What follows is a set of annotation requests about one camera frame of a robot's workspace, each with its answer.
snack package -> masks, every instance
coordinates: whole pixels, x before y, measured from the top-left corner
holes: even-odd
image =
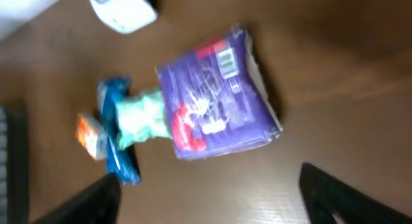
[[[79,115],[77,121],[77,140],[93,159],[105,159],[108,136],[102,125],[93,116]]]
[[[117,114],[115,104],[124,99],[130,87],[130,79],[117,77],[99,83],[97,88],[97,102],[100,119],[108,134],[106,169],[108,173],[116,173],[122,183],[138,184],[140,175],[132,164],[127,151],[121,151],[116,144],[118,134]]]
[[[251,54],[251,38],[240,27],[157,72],[178,158],[246,151],[281,134]]]
[[[170,138],[165,121],[165,104],[159,88],[143,92],[140,96],[125,98],[116,103],[120,150],[135,142],[149,138]]]

wooden table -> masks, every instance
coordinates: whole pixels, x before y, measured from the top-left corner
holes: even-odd
[[[62,0],[0,44],[0,102],[30,119],[30,219],[105,174],[75,139],[98,79],[157,85],[155,66],[233,23],[247,26],[280,95],[273,144],[185,162],[169,140],[136,145],[143,182],[123,187],[119,223],[307,223],[297,187],[312,162],[412,216],[410,0],[159,0],[157,22],[106,28],[88,0]]]

white barcode label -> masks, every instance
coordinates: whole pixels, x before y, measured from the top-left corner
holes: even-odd
[[[236,76],[239,74],[238,64],[233,49],[228,48],[216,54],[218,59],[219,70],[224,79]]]

